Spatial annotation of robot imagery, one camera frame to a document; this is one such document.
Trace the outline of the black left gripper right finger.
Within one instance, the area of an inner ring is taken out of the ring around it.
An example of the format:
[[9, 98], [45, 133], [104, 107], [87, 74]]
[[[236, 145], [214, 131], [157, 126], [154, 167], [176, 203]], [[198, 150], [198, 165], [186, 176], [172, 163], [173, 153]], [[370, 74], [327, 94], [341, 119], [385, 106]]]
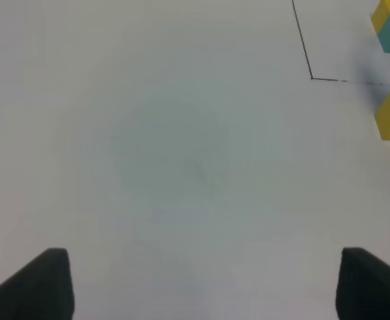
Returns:
[[390, 319], [390, 265], [363, 248], [343, 248], [335, 308], [339, 319]]

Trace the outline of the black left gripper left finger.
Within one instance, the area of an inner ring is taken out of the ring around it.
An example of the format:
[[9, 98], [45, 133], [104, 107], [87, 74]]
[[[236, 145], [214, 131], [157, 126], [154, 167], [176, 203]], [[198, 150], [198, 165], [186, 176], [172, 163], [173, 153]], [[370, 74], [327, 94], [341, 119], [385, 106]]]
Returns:
[[69, 254], [49, 248], [0, 284], [0, 319], [72, 319]]

